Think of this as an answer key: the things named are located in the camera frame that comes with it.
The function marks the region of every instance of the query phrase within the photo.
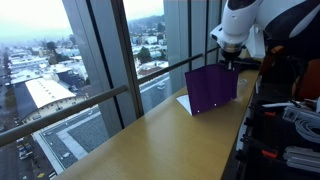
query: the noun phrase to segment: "white paper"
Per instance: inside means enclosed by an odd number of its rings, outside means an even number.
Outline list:
[[[183,95],[183,96],[177,97],[177,100],[189,112],[189,114],[192,115],[189,95]]]

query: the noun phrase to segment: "rooftop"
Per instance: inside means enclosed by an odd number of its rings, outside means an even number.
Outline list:
[[[25,82],[31,79],[40,78],[45,75],[53,75],[60,72],[66,72],[72,70],[69,67],[66,67],[63,64],[56,64],[51,66],[44,66],[39,68],[32,68],[32,69],[26,69],[19,71],[15,74],[12,74],[11,77],[11,84],[16,84],[20,82]]]
[[[38,78],[27,81],[26,86],[38,108],[59,99],[75,96],[54,80]]]
[[[109,139],[97,107],[41,130],[41,137],[64,168]]]
[[[47,61],[46,57],[32,57],[32,58],[20,58],[20,59],[14,59],[11,60],[11,64],[12,65],[20,65],[20,64],[25,64],[25,63],[41,63]]]
[[[25,83],[16,85],[14,91],[20,119],[38,109]]]

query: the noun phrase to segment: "white roof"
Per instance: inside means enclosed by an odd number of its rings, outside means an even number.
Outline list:
[[[25,69],[11,75],[11,84],[40,78],[42,76],[45,76],[46,74],[52,75],[60,72],[66,72],[69,70],[72,69],[69,67],[65,67],[63,64],[51,65],[49,67],[43,66],[43,68],[35,68],[33,70]]]
[[[75,96],[54,80],[38,78],[26,82],[26,86],[38,108],[53,101]]]
[[[23,64],[23,63],[28,63],[28,62],[39,62],[39,63],[43,63],[43,62],[48,62],[48,60],[46,60],[46,58],[32,58],[32,59],[16,59],[16,60],[12,60],[11,64],[12,65],[16,65],[16,64]]]

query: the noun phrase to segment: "white cable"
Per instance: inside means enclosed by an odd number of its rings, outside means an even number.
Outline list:
[[[314,129],[320,130],[320,121],[312,119],[298,119],[295,121],[297,132],[306,140],[320,144],[320,134]]]
[[[282,106],[294,106],[294,104],[291,102],[287,102],[287,103],[264,104],[262,106],[265,108],[272,108],[272,107],[282,107]]]

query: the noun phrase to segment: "tree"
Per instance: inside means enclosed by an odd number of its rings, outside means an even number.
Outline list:
[[[70,39],[70,41],[72,42],[73,45],[76,45],[76,39],[74,38],[73,34],[69,35],[69,39]]]
[[[148,27],[148,28],[152,28],[152,21],[149,20],[149,21],[147,22],[147,27]]]
[[[161,23],[158,23],[158,32],[164,32],[166,30],[165,26]]]
[[[90,84],[91,84],[89,78],[86,79],[86,84],[87,84],[87,85],[90,85]]]
[[[163,34],[158,34],[157,38],[158,38],[158,41],[159,41],[160,39],[163,39]]]
[[[147,63],[151,60],[150,51],[148,48],[142,47],[140,52],[137,54],[141,64]]]
[[[41,46],[44,50],[47,49],[47,41],[46,39],[43,39],[42,41],[39,41],[39,46]]]
[[[14,95],[13,88],[10,88],[5,93],[5,106],[7,109],[15,108],[17,106],[16,96]]]
[[[58,53],[56,51],[56,44],[52,41],[47,43],[47,49],[50,52],[49,64],[54,65],[57,64],[58,61]]]

